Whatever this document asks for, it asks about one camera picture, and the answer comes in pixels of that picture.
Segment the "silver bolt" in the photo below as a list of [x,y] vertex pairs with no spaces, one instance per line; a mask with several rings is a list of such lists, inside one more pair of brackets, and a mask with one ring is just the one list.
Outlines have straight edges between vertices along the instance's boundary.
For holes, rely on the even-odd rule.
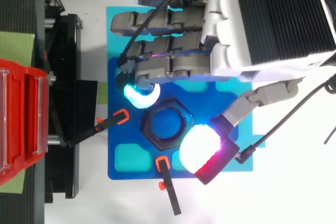
[[84,28],[84,23],[83,23],[83,21],[82,21],[82,20],[78,20],[78,21],[77,21],[77,29],[78,29],[78,30],[83,30],[83,28]]
[[54,76],[52,71],[48,75],[48,81],[50,86],[54,85],[54,82],[56,81],[56,76]]

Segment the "white table surface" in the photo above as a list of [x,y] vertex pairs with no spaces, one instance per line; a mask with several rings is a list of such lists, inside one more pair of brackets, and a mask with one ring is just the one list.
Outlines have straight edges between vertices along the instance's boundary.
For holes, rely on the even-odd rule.
[[[81,77],[107,80],[106,6],[132,5],[128,0],[62,0],[67,13],[84,22]],[[296,103],[336,72],[314,70],[300,84],[296,98],[257,108],[254,133],[265,134]],[[174,179],[182,214],[174,216],[158,179],[110,180],[107,132],[80,145],[79,194],[65,200],[54,194],[45,207],[45,223],[336,223],[336,96],[315,95],[254,155],[254,171],[221,173],[204,186],[197,179]],[[97,106],[107,117],[107,106]]]

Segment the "black metal frame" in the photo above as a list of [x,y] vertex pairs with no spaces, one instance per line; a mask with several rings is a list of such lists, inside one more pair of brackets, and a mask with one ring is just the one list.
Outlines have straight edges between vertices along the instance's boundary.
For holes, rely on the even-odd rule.
[[79,145],[67,141],[94,127],[98,82],[80,78],[80,30],[76,14],[57,16],[52,29],[46,29],[48,60],[44,68],[56,76],[50,87],[49,134],[57,135],[60,145],[49,145],[46,154],[45,202],[53,193],[75,198],[79,187]]

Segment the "black heat sink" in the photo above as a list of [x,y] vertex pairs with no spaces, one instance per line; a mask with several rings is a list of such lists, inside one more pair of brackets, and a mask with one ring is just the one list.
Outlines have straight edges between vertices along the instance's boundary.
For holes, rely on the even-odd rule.
[[253,65],[336,50],[321,0],[238,0]]

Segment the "robot finger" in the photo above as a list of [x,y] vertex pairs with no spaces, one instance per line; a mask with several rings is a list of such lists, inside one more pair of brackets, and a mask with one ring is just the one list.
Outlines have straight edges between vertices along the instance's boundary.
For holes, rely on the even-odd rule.
[[[140,33],[152,36],[182,34],[187,31],[202,31],[203,7],[189,7],[181,11],[169,9],[160,11]],[[147,13],[126,12],[113,17],[110,30],[120,36],[132,36],[154,10]]]

